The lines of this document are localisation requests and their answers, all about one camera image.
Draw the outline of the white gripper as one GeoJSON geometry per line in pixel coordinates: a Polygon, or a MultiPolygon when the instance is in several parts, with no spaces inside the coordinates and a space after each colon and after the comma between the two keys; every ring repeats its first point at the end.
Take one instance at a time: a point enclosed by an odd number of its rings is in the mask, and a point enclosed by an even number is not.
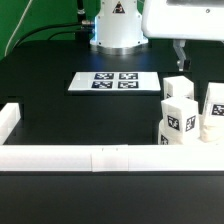
{"type": "Polygon", "coordinates": [[[174,39],[177,66],[187,71],[185,40],[224,41],[224,0],[145,0],[142,30],[149,38],[174,39]]]}

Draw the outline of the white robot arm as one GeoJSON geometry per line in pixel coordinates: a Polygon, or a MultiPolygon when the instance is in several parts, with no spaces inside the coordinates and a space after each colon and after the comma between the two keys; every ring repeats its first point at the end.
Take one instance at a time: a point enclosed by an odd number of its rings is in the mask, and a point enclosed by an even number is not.
{"type": "Polygon", "coordinates": [[[224,41],[224,0],[100,0],[94,19],[95,51],[130,54],[152,38],[171,39],[181,71],[189,68],[188,40],[224,41]]]}

